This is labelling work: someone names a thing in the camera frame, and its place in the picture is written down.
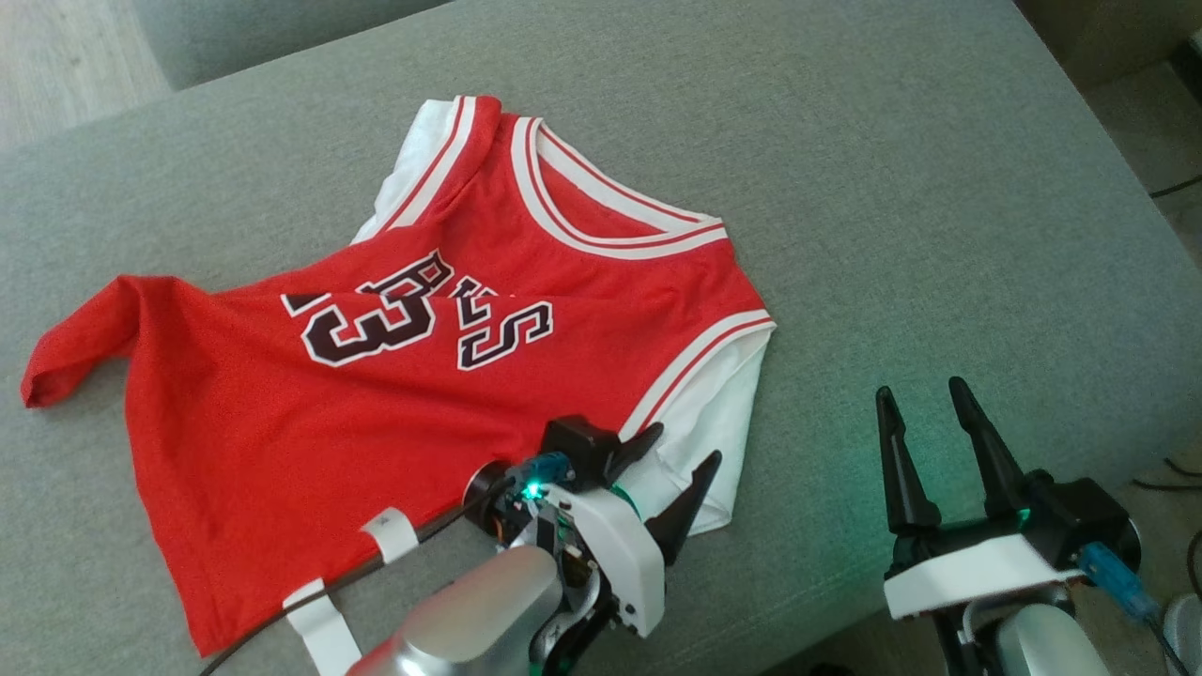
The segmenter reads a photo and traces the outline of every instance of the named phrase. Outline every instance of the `white clip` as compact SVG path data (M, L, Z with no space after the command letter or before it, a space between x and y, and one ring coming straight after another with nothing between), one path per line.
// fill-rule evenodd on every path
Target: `white clip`
M326 585L319 577L284 599L284 607L325 588ZM321 676L345 676L346 671L363 657L350 627L346 625L346 618L338 612L328 595L290 612L288 624L300 634L305 647L309 648L309 657L313 658Z
M367 522L362 530L375 538L385 564L417 548L417 532L413 530L413 524L409 522L405 512L397 508L381 511L379 516Z

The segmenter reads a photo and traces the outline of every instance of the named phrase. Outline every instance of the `blue connector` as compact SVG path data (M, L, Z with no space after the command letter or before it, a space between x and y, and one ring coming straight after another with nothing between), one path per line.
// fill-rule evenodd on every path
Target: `blue connector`
M1090 542L1082 547L1077 568L1105 589L1132 619L1160 622L1160 605L1143 591L1139 576L1106 545Z

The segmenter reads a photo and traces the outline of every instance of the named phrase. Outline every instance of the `gray couch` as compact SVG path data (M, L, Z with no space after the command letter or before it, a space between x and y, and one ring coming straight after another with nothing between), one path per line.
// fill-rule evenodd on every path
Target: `gray couch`
M5 672L202 664L133 488L124 366L23 410L38 336L118 273L216 290L344 245L418 105L458 93L726 217L780 324L734 522L685 547L656 633L606 634L582 675L756 674L880 607L881 384L950 518L981 488L948 375L1058 476L1113 486L1202 427L1202 274L1008 4L459 0L0 159ZM490 551L452 528L339 604L375 645ZM228 666L310 672L286 625Z

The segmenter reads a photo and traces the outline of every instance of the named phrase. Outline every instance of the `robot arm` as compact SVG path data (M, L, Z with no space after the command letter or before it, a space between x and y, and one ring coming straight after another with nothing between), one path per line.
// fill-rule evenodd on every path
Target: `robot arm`
M721 463L714 451L644 524L615 481L661 431L623 444L582 417L560 419L531 461L481 469L464 504L481 504L468 517L501 551L418 604L347 676L559 676L612 622L650 634L664 617L665 563Z
M1126 510L1090 479L1024 475L968 384L952 378L948 386L986 491L984 518L953 524L942 524L927 499L893 393L876 393L886 512L897 535L885 575L891 615L934 621L950 676L1106 676L1066 586L1084 580L1078 564L1087 568L1099 547L1118 555L1112 569L1138 569ZM1012 611L1005 618L978 621L1004 607Z

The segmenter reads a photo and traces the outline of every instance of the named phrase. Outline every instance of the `wooden floor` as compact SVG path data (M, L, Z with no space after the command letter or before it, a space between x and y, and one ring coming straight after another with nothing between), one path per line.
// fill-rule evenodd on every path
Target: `wooden floor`
M169 94L130 0L0 0L0 152ZM1149 190L1202 172L1202 111L1189 108L1168 71L1149 70L1087 93L1087 100ZM1202 265L1202 184L1161 198L1158 206ZM1178 459L1202 469L1202 453ZM1153 469L1148 479L1173 478ZM1119 498L1141 527L1142 574L1150 592L1161 603L1185 593L1184 547L1202 528L1202 494L1127 487ZM1079 591L1077 599L1082 624L1113 676L1166 674L1146 630L1121 618L1095 589ZM835 634L770 674L805 675L819 662L845 664L857 676L944 672L928 622L894 623L883 613Z
M168 94L130 0L0 0L0 152Z

